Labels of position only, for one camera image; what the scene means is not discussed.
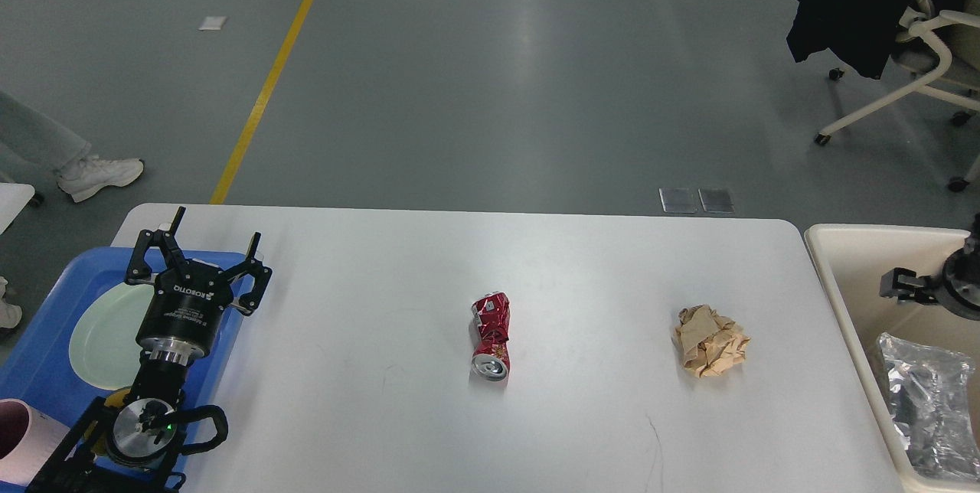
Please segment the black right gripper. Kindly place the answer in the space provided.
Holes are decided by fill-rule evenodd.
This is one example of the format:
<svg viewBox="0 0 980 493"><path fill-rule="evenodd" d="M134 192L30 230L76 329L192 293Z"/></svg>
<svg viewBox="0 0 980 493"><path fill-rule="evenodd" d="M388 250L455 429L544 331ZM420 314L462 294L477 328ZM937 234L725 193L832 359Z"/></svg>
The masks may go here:
<svg viewBox="0 0 980 493"><path fill-rule="evenodd" d="M939 285L939 300L936 289ZM879 296L921 305L941 305L969 321L979 321L978 255L958 250L936 271L918 276L912 269L892 269L880 278Z"/></svg>

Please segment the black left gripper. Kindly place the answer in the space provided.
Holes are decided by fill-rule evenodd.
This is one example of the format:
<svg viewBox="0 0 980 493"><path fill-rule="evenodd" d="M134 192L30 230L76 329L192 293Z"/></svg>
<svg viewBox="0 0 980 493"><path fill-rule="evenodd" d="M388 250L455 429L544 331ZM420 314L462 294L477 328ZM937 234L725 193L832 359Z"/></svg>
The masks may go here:
<svg viewBox="0 0 980 493"><path fill-rule="evenodd" d="M189 262L176 242L186 207L178 207L165 229L143 229L132 250L126 285L154 285L154 294L136 343L148 352L175 352L183 361L209 356L216 344L225 308L254 315L272 280L273 271L260 259L262 234L255 232L240 263L221 269L208 262ZM165 269L154 273L146 262L157 249Z"/></svg>

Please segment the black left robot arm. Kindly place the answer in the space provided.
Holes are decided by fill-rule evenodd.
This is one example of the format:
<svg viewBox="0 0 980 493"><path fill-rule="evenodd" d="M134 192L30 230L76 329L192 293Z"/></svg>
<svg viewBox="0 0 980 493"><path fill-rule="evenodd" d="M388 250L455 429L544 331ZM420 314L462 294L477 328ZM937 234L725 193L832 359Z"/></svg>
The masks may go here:
<svg viewBox="0 0 980 493"><path fill-rule="evenodd" d="M185 391L193 364L210 356L225 312L259 308L273 271L258 257L255 233L241 262L221 269L189 259L176 241L179 207L165 229L144 229L127 264L125 284L150 285L152 297L134 336L139 367L119 406L96 397L70 427L28 492L178 492L182 457L216 449L227 417L213 403L192 406Z"/></svg>

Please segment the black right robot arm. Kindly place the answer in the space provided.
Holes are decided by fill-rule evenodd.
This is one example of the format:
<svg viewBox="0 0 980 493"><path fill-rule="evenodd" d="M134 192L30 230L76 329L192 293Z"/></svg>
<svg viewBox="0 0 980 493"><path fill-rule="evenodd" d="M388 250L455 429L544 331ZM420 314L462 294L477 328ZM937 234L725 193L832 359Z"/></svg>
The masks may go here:
<svg viewBox="0 0 980 493"><path fill-rule="evenodd" d="M979 215L965 244L946 258L937 273L918 276L916 271L896 267L880 278L879 295L937 305L960 318L979 321Z"/></svg>

